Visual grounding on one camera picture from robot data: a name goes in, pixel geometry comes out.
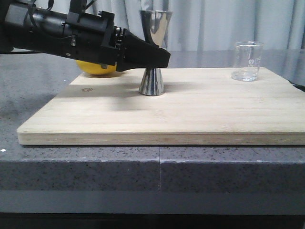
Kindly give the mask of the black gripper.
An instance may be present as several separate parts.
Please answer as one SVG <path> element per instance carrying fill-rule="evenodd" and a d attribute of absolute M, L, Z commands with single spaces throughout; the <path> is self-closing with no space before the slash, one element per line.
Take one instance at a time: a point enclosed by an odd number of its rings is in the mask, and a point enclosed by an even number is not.
<path fill-rule="evenodd" d="M 114 25 L 114 14 L 98 15 L 69 11 L 66 25 L 75 38 L 76 59 L 98 64 L 115 65 L 123 72 L 137 68 L 166 68 L 171 54 L 149 44 L 129 30 Z"/>

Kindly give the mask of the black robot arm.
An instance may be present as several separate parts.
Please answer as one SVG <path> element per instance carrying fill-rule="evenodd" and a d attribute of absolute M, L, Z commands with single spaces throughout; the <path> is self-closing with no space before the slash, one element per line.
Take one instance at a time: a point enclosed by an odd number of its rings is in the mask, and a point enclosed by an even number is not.
<path fill-rule="evenodd" d="M 123 72 L 135 68 L 165 68 L 170 54 L 130 31 L 114 25 L 114 14 L 86 13 L 87 2 L 72 0 L 67 14 L 45 9 L 32 0 L 0 3 L 0 51 L 25 49 L 79 61 L 116 66 Z"/>

